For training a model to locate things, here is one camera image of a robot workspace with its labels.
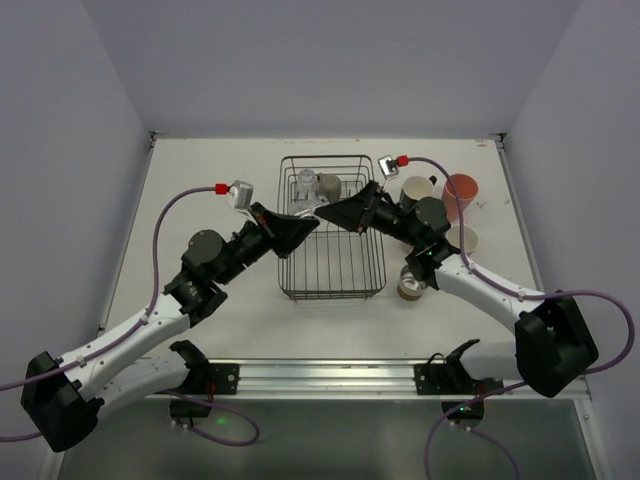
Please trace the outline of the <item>black mug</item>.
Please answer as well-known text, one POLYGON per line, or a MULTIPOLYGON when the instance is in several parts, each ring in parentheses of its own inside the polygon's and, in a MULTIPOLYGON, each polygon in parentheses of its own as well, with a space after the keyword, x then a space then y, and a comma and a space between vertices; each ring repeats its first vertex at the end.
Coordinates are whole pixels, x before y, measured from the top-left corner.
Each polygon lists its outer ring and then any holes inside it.
POLYGON ((408 177, 400 190, 398 205, 404 212, 410 211, 414 205, 425 197, 432 197, 437 183, 436 176, 422 177, 422 176, 410 176, 408 177))

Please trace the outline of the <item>clear glass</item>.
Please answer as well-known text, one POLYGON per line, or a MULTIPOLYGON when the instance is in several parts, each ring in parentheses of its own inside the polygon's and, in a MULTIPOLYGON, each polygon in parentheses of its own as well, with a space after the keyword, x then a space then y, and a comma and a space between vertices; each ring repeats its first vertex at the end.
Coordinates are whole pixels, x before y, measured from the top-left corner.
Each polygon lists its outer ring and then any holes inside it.
POLYGON ((312 217, 318 208, 328 206, 329 204, 330 202, 324 196, 297 199, 289 205, 287 213, 299 218, 312 217))
POLYGON ((296 177, 296 196, 299 201, 312 200, 318 194, 318 177, 312 169, 302 169, 296 177))

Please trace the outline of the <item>beige brown cup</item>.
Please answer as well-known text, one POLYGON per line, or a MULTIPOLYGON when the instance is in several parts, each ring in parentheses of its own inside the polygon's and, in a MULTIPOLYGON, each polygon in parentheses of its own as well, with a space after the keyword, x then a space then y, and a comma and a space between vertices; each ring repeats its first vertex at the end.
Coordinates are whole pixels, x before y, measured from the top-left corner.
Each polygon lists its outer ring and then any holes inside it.
POLYGON ((426 289, 426 284, 417 280, 408 266, 402 267, 397 282, 397 293, 401 298, 407 301, 417 301, 423 296, 426 289))

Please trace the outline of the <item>pink tall cup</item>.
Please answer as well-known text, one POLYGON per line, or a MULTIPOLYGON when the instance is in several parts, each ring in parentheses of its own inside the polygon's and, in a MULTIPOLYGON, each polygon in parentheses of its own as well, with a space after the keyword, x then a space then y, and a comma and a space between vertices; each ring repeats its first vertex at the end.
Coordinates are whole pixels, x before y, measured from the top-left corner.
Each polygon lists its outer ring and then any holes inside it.
POLYGON ((473 202, 478 192, 479 185, 470 175, 464 173, 451 175, 445 182, 441 194, 448 220, 450 222, 458 220, 460 212, 473 202))

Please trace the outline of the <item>beige tall cup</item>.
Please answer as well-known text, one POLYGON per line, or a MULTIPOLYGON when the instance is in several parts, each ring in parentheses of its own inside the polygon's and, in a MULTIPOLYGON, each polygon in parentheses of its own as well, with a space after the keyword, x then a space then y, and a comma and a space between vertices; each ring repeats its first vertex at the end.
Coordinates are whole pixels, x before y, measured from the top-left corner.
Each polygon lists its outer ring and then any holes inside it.
POLYGON ((471 255, 478 247, 479 235, 476 230, 466 224, 455 224, 447 231, 446 240, 456 249, 471 255))

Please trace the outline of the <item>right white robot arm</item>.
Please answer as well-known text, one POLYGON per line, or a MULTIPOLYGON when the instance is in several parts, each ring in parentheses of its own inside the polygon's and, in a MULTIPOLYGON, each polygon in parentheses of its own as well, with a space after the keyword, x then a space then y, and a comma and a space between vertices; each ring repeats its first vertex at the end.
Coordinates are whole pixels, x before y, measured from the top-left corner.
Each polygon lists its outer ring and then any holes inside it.
POLYGON ((521 287, 472 263, 446 238, 451 224, 441 200, 423 197, 404 210, 371 181, 315 214, 344 230, 374 229, 411 246, 405 261, 417 281, 471 304, 512 334, 508 342, 472 339, 449 353, 445 371, 452 383, 520 380, 552 398, 598 359, 577 302, 521 287))

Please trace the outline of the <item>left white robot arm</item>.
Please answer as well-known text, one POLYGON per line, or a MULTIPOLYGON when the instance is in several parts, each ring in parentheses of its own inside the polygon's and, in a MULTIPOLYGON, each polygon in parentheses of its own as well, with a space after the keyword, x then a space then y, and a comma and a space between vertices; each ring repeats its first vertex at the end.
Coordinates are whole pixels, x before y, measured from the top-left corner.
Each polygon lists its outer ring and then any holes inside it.
POLYGON ((20 403, 51 450, 78 445, 110 413, 150 394, 208 383, 206 356, 177 335, 226 301, 224 285, 269 252, 287 257, 319 225, 259 203, 248 214, 230 239, 211 229, 195 233, 178 274, 156 283, 149 304, 117 328, 67 353, 44 351, 29 361, 20 403))

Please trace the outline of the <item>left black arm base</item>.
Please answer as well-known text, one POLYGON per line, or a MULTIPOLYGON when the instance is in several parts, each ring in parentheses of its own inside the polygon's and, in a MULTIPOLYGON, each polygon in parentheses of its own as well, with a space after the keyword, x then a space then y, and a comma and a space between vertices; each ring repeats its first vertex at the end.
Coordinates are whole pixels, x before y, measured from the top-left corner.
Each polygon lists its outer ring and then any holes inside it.
MULTIPOLYGON (((189 373, 186 380, 177 388, 180 394, 202 397, 212 402, 219 396, 236 395, 239 383, 239 365, 233 363, 213 363, 207 370, 189 373)), ((169 404, 169 415, 173 420, 189 420, 207 418, 211 407, 201 406, 178 397, 173 397, 169 404)))

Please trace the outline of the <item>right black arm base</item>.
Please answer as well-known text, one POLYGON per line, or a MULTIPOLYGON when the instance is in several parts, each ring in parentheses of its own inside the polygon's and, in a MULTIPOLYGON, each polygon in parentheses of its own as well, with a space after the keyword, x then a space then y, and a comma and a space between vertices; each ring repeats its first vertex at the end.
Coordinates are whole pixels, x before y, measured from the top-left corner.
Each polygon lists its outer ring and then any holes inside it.
MULTIPOLYGON (((447 356, 435 353, 424 363, 413 367, 414 383, 418 395, 467 395, 476 397, 482 384, 472 379, 460 363, 460 354, 447 356)), ((480 425, 484 418, 483 403, 457 407, 447 416, 454 426, 473 428, 480 425)))

